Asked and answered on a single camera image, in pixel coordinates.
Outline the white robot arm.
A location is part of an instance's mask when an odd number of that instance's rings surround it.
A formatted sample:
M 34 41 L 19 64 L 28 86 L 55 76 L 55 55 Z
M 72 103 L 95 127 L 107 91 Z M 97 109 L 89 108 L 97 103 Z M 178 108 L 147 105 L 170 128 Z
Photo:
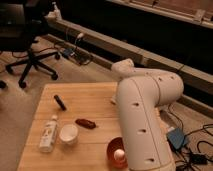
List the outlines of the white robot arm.
M 156 108 L 181 97 L 181 77 L 161 69 L 137 68 L 131 59 L 114 63 L 111 70 L 121 78 L 115 102 L 129 170 L 175 171 Z

